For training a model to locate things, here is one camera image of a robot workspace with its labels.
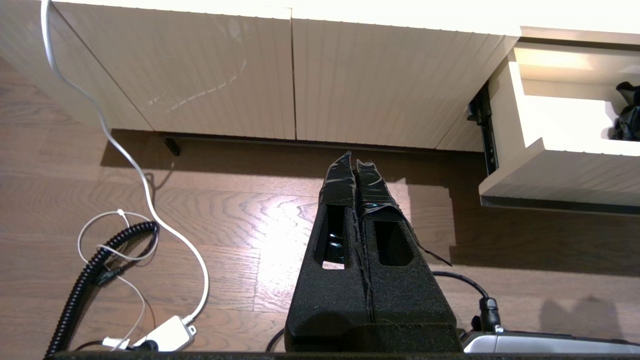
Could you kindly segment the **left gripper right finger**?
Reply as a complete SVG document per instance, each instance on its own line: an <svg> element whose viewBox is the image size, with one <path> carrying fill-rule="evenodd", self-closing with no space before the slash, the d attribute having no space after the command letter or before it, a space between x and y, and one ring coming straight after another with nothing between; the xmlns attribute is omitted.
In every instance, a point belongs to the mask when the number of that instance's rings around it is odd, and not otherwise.
<svg viewBox="0 0 640 360"><path fill-rule="evenodd" d="M418 237L374 162L356 161L356 195L373 320L456 325Z"/></svg>

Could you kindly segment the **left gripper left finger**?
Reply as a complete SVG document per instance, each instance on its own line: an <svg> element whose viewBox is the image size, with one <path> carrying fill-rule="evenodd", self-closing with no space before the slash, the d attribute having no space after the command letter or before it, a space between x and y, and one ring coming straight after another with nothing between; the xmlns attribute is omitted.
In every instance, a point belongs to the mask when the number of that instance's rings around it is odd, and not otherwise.
<svg viewBox="0 0 640 360"><path fill-rule="evenodd" d="M370 319L352 152L327 168L286 326L338 331Z"/></svg>

